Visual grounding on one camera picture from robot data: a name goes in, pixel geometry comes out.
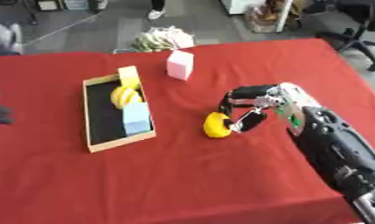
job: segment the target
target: red tablecloth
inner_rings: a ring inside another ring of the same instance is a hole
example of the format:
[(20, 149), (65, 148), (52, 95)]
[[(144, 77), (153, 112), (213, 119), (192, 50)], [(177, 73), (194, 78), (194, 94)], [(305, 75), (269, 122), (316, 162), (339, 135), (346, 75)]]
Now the red tablecloth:
[[(0, 58), (0, 224), (348, 223), (356, 221), (271, 115), (212, 140), (201, 125), (241, 85), (294, 82), (375, 147), (375, 94), (331, 48), (305, 39), (199, 46), (187, 82), (169, 52)], [(157, 137), (89, 154), (82, 81), (135, 65)]]

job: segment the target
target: light blue block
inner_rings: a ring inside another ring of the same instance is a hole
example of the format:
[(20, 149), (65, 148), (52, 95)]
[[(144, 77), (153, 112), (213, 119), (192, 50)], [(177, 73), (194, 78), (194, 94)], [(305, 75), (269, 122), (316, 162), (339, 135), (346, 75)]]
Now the light blue block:
[(147, 102), (131, 103), (123, 107), (123, 125), (127, 136), (150, 131), (150, 112)]

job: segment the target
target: office chair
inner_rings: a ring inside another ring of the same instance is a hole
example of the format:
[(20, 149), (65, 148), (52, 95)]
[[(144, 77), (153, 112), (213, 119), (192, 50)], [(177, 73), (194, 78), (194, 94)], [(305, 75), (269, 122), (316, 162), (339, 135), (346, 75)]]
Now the office chair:
[(375, 32), (375, 0), (341, 0), (337, 3), (337, 9), (356, 22), (360, 26), (356, 31), (347, 28), (344, 33), (320, 32), (317, 33), (318, 38), (335, 39), (344, 44), (337, 48), (338, 52), (343, 52), (349, 48), (355, 48), (362, 52), (372, 61), (369, 71), (375, 71), (375, 53), (368, 46), (375, 46), (375, 42), (362, 40), (365, 32)]

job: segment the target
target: pink cube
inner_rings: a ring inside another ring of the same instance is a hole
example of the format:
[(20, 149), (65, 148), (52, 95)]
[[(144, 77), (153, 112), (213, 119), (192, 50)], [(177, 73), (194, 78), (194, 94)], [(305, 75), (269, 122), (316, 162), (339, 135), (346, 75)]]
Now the pink cube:
[(167, 71), (170, 77), (187, 81), (194, 66), (194, 54), (174, 51), (167, 61)]

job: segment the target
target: yellow lemon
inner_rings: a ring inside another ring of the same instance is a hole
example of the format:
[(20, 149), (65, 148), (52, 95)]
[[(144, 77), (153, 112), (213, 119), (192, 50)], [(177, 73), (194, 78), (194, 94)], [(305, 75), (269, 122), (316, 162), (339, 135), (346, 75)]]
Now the yellow lemon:
[(222, 138), (231, 135), (232, 131), (224, 125), (225, 119), (229, 119), (229, 116), (218, 112), (209, 114), (204, 123), (206, 135), (213, 138)]
[(122, 109), (132, 102), (142, 102), (142, 97), (131, 87), (117, 87), (111, 94), (111, 102)]

